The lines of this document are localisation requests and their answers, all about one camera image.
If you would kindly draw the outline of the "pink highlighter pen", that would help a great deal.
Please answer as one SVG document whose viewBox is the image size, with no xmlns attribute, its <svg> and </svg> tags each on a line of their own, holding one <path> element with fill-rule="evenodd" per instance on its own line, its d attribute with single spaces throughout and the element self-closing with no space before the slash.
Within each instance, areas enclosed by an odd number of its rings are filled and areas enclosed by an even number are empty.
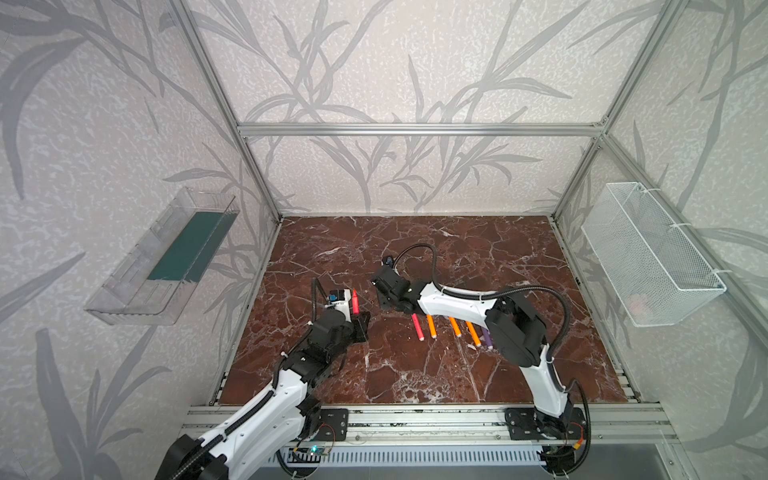
<svg viewBox="0 0 768 480">
<path fill-rule="evenodd" d="M 359 298 L 358 298 L 356 290 L 352 291 L 351 305 L 352 305 L 352 313 L 354 315 L 359 315 L 360 314 L 360 306 L 359 306 Z"/>
<path fill-rule="evenodd" d="M 412 322 L 413 322 L 413 325 L 414 325 L 414 328 L 415 328 L 418 340 L 419 341 L 424 341 L 425 337 L 424 337 L 424 333 L 423 333 L 423 330 L 422 330 L 421 325 L 420 325 L 420 321 L 419 321 L 418 315 L 415 314 L 415 313 L 411 314 L 411 319 L 412 319 Z"/>
</svg>

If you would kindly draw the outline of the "yellow-orange highlighter pen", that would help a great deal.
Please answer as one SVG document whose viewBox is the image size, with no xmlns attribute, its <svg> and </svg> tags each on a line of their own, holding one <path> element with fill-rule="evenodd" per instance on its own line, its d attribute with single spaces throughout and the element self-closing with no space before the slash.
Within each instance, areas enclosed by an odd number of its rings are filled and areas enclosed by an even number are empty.
<svg viewBox="0 0 768 480">
<path fill-rule="evenodd" d="M 430 337 L 432 339 L 436 339 L 437 338 L 437 330 L 436 330 L 436 326 L 435 326 L 435 322 L 434 322 L 433 316 L 427 314 L 426 315 L 426 320 L 427 320 L 427 324 L 428 324 L 428 329 L 429 329 Z"/>
</svg>

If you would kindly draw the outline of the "orange highlighter pen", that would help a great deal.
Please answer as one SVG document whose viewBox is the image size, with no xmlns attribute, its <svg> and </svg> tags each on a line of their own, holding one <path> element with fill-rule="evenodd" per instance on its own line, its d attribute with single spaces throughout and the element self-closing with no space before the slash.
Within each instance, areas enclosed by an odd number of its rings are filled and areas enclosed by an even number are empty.
<svg viewBox="0 0 768 480">
<path fill-rule="evenodd" d="M 474 324 L 472 322 L 466 321 L 465 322 L 467 330 L 470 334 L 472 343 L 475 347 L 480 347 L 482 345 L 482 342 L 480 341 L 480 338 L 477 334 L 477 330 L 474 327 Z"/>
<path fill-rule="evenodd" d="M 453 329 L 453 332 L 457 338 L 462 337 L 462 331 L 460 330 L 460 327 L 458 325 L 458 322 L 454 317 L 449 317 L 449 322 L 451 324 L 451 327 Z"/>
</svg>

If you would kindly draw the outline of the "purple highlighter pen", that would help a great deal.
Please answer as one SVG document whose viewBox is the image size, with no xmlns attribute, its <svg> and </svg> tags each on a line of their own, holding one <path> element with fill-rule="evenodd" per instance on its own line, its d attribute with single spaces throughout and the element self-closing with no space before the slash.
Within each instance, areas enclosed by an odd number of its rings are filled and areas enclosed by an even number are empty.
<svg viewBox="0 0 768 480">
<path fill-rule="evenodd" d="M 487 329 L 485 329 L 485 328 L 482 328 L 481 330 L 482 330 L 482 335 L 483 335 L 483 341 L 485 342 L 486 347 L 489 350 L 493 350 L 494 349 L 494 345 L 493 345 L 493 342 L 491 340 L 491 336 L 490 336 L 489 331 Z"/>
</svg>

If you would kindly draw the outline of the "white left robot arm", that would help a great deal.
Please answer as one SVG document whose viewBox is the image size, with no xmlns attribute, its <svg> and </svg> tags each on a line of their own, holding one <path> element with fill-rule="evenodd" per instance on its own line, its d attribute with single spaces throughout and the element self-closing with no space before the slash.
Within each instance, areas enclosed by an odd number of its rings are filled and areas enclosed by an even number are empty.
<svg viewBox="0 0 768 480">
<path fill-rule="evenodd" d="M 283 356 L 272 380 L 232 416 L 198 438 L 180 436 L 167 450 L 157 479 L 248 479 L 287 443 L 320 427 L 312 391 L 335 360 L 367 340 L 368 311 L 325 309 Z"/>
</svg>

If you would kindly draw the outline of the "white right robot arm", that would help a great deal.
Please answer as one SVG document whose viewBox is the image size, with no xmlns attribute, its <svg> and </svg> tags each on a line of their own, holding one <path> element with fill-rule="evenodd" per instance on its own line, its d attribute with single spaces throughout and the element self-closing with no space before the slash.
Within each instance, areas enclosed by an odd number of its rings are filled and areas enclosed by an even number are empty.
<svg viewBox="0 0 768 480">
<path fill-rule="evenodd" d="M 379 268 L 371 283 L 383 309 L 452 317 L 487 330 L 500 355 L 520 368 L 541 419 L 568 421 L 572 402 L 553 360 L 554 351 L 564 341 L 572 318 L 569 302 L 560 292 L 540 285 L 493 292 L 462 290 L 433 281 L 409 281 L 388 265 Z M 546 338 L 543 318 L 526 298 L 529 292 L 550 294 L 562 307 L 561 329 L 552 341 Z"/>
</svg>

